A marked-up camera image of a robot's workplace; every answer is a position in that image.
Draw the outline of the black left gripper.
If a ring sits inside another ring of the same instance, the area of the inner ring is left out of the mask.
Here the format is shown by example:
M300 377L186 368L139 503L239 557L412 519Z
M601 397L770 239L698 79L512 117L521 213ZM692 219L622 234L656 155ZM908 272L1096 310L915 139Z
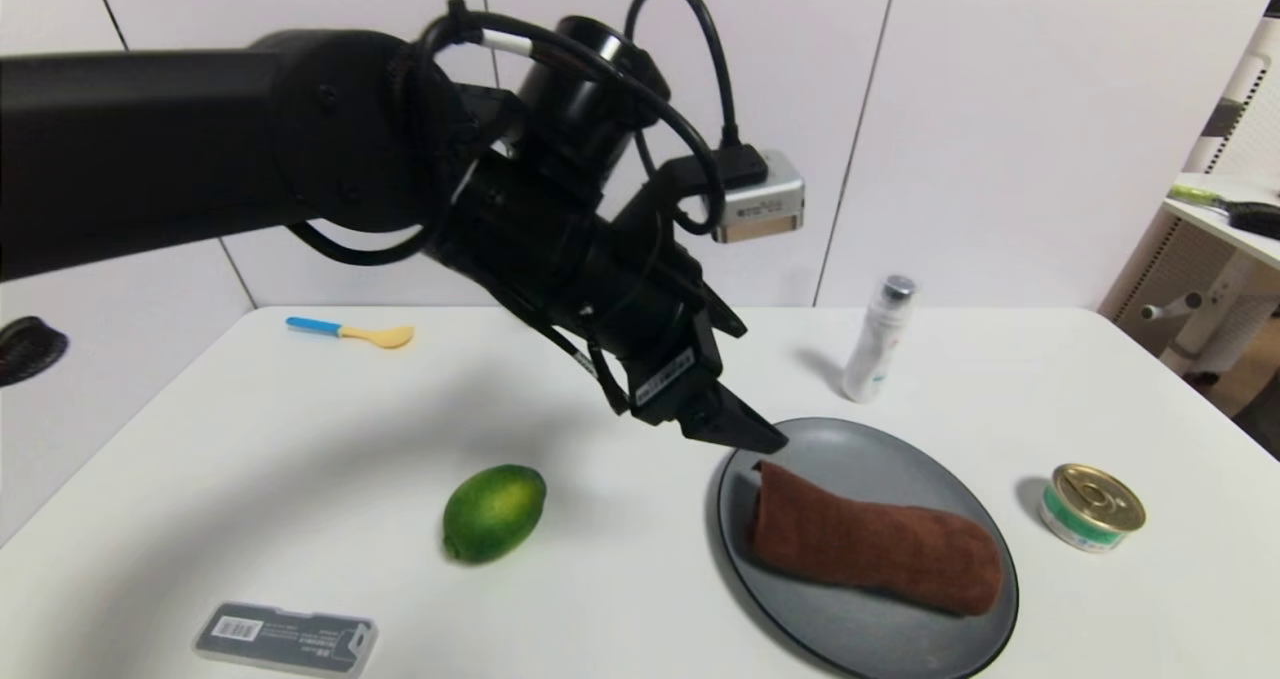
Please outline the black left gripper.
M712 332L746 323L705 282L659 218L636 233L572 217L557 266L556 346L599 383L616 414L657 425L678 415L686 438L777 454L788 437L727 387Z

